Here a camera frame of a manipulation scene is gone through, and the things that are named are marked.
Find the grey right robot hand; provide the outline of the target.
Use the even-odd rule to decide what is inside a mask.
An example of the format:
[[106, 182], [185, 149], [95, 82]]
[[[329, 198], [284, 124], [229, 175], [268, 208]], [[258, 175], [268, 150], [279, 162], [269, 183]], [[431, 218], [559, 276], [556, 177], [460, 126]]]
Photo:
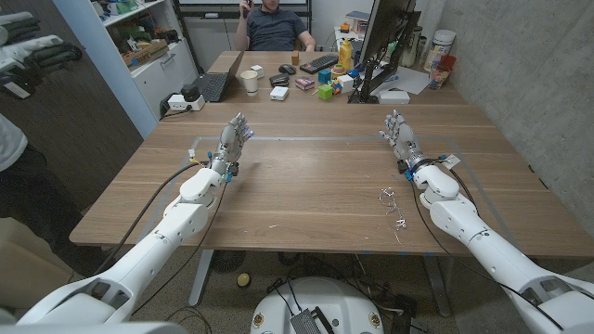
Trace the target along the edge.
[[411, 180], [421, 168], [432, 164], [432, 160], [422, 152], [412, 128], [397, 109], [386, 116], [384, 124], [385, 129], [380, 130], [380, 136], [392, 148], [400, 174]]

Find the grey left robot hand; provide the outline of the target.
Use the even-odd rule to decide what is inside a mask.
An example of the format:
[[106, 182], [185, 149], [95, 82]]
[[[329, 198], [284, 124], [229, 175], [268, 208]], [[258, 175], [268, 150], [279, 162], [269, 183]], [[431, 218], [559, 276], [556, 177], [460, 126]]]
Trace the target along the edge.
[[244, 144], [252, 138], [254, 131], [249, 129], [242, 113], [231, 119], [223, 128], [218, 146], [211, 158], [210, 169], [218, 172], [224, 179], [239, 172], [239, 158]]

